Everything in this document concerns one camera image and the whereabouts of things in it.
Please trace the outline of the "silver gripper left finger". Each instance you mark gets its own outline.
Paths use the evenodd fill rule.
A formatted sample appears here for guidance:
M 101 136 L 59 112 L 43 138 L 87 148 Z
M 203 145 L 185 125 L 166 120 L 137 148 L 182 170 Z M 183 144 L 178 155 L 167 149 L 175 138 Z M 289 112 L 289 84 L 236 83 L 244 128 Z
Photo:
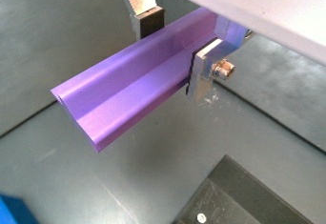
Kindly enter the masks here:
M 133 29 L 141 40 L 165 28 L 166 10 L 155 0 L 123 0 L 130 12 Z

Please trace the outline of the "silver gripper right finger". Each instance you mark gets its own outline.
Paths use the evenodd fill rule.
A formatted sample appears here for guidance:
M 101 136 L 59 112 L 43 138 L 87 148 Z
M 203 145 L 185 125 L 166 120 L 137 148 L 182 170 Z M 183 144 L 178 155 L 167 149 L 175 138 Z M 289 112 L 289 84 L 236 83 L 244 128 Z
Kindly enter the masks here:
M 238 50 L 236 44 L 221 38 L 211 39 L 193 54 L 190 80 L 186 94 L 199 102 L 211 89 L 216 79 L 232 78 L 236 65 L 229 56 Z

